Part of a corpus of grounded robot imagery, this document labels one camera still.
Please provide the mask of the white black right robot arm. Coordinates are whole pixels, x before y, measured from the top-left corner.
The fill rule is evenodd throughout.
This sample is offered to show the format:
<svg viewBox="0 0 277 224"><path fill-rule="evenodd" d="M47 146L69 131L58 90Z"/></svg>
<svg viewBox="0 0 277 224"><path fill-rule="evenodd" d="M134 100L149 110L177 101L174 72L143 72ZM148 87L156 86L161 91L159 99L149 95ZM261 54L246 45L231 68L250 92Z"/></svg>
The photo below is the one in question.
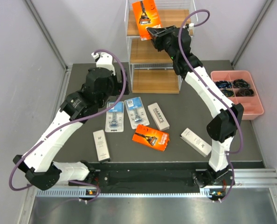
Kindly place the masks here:
<svg viewBox="0 0 277 224"><path fill-rule="evenodd" d="M191 36L186 29L169 26L146 30L154 48L168 54L176 75L197 92L210 112L212 120L207 124L207 133L212 144L208 168L194 172L193 179L199 187L217 185L230 168L230 145L235 134L242 132L244 107L229 100L209 77L203 63L191 52Z"/></svg>

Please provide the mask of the blue razor blister pack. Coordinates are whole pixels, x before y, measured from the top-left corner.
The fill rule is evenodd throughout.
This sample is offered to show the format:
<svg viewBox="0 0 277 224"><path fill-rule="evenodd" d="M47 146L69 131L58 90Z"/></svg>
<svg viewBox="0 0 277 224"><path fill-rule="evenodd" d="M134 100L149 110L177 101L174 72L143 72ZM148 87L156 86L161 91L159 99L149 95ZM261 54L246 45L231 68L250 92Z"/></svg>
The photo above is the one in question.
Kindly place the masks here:
<svg viewBox="0 0 277 224"><path fill-rule="evenodd" d="M121 133L124 131L124 102L119 101L106 112L105 132Z"/></svg>
<svg viewBox="0 0 277 224"><path fill-rule="evenodd" d="M141 97L127 99L124 103L132 129L138 125L150 125Z"/></svg>

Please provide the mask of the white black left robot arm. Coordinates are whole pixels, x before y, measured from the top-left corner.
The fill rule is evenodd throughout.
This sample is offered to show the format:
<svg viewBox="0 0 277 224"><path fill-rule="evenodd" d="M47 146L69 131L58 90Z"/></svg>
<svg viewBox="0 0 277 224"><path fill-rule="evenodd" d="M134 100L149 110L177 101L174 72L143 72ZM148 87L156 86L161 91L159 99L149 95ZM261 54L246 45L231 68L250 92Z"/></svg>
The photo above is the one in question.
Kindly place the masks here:
<svg viewBox="0 0 277 224"><path fill-rule="evenodd" d="M116 96L116 105L127 89L127 74L120 67L121 78L117 77L113 62L121 64L116 55L105 49L98 49L91 54L96 66L87 72L81 88L69 94L60 105L54 120L42 134L37 143L23 155L13 159L15 167L9 177L9 187L13 191L13 176L16 169L25 174L30 186L48 190L60 182L81 182L90 185L95 180L95 170L86 161L55 162L54 158L66 141L89 119L106 113L106 103Z"/></svg>

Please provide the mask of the orange Gillette Fusion5 box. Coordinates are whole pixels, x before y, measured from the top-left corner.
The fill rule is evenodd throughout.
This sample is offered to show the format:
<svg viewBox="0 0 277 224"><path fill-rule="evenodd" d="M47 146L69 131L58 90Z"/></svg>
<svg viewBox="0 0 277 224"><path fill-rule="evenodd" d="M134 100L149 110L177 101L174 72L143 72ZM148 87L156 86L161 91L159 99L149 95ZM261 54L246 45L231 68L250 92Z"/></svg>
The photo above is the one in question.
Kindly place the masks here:
<svg viewBox="0 0 277 224"><path fill-rule="evenodd" d="M163 152L170 141L170 136L166 132L138 125L132 141Z"/></svg>

